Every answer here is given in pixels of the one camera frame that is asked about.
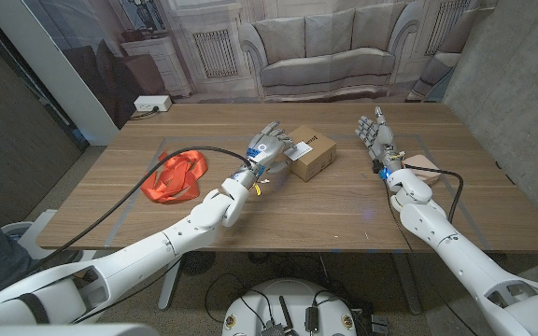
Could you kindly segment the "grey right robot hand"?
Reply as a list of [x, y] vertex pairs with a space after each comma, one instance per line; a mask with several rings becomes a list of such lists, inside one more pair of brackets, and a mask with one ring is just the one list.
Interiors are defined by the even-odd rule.
[[393, 132], [386, 124], [386, 119], [377, 106], [375, 108], [376, 121], [362, 116], [355, 134], [362, 140], [369, 150], [373, 161], [373, 170], [385, 179], [393, 172], [402, 168], [404, 152], [399, 151], [394, 144]]

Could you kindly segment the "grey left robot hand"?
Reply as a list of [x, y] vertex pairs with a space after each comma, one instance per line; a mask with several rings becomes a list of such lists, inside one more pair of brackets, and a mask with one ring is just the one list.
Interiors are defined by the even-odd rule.
[[273, 121], [252, 138], [246, 153], [250, 166], [241, 165], [231, 179], [250, 189], [263, 173], [276, 173], [287, 166], [285, 161], [276, 159], [293, 143], [278, 125], [278, 121]]

